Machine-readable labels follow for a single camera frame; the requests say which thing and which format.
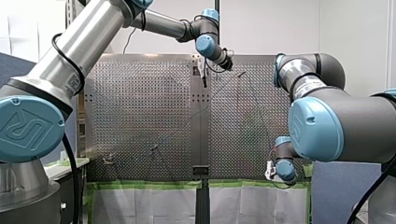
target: pegboard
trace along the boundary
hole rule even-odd
[[[107,55],[85,88],[91,181],[191,179],[190,55]]]
[[[234,56],[233,71],[209,73],[204,89],[191,55],[103,56],[85,88],[88,178],[191,180],[201,164],[210,178],[264,179],[275,139],[288,134],[274,59]]]

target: end effector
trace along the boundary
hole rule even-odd
[[[197,24],[200,29],[195,42],[196,50],[221,68],[230,70],[233,67],[233,60],[228,55],[227,49],[222,49],[218,44],[219,13],[212,8],[205,9]]]

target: green tape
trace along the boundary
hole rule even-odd
[[[314,173],[314,164],[303,165],[305,177],[312,177]]]
[[[276,183],[280,188],[286,188],[287,185],[282,183]],[[262,188],[276,188],[272,181],[267,180],[209,180],[210,188],[238,188],[243,186],[251,187],[262,187]],[[290,189],[307,189],[310,186],[310,182],[298,182]]]
[[[198,189],[201,181],[179,181],[179,182],[149,182],[133,180],[116,180],[111,182],[88,183],[88,188],[100,189]]]

